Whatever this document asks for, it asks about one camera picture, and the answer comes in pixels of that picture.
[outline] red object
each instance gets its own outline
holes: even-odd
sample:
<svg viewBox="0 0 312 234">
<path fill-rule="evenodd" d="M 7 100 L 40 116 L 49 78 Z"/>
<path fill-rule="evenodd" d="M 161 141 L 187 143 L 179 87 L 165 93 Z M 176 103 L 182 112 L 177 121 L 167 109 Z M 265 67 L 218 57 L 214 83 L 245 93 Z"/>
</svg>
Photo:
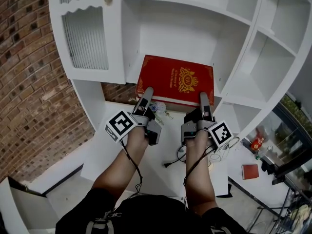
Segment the red object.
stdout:
<svg viewBox="0 0 312 234">
<path fill-rule="evenodd" d="M 243 180 L 259 177 L 258 165 L 242 165 Z"/>
<path fill-rule="evenodd" d="M 211 66 L 146 55 L 136 93 L 141 96 L 150 86 L 154 89 L 154 100 L 198 106 L 200 92 L 206 92 L 210 104 L 214 104 Z"/>
<path fill-rule="evenodd" d="M 254 151 L 257 151 L 262 146 L 263 139 L 264 138 L 256 138 L 250 145 L 250 148 Z"/>
</svg>

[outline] small red book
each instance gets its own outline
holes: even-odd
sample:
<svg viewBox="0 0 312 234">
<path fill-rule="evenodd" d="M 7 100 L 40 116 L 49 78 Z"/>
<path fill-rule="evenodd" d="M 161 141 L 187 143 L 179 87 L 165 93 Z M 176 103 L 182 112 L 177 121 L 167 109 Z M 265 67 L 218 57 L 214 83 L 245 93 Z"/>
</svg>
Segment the small red book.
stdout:
<svg viewBox="0 0 312 234">
<path fill-rule="evenodd" d="M 206 92 L 210 105 L 214 104 L 211 66 L 146 55 L 136 93 L 142 96 L 147 87 L 153 87 L 154 100 L 198 106 L 199 94 Z"/>
<path fill-rule="evenodd" d="M 243 180 L 259 177 L 258 165 L 242 165 Z"/>
</svg>

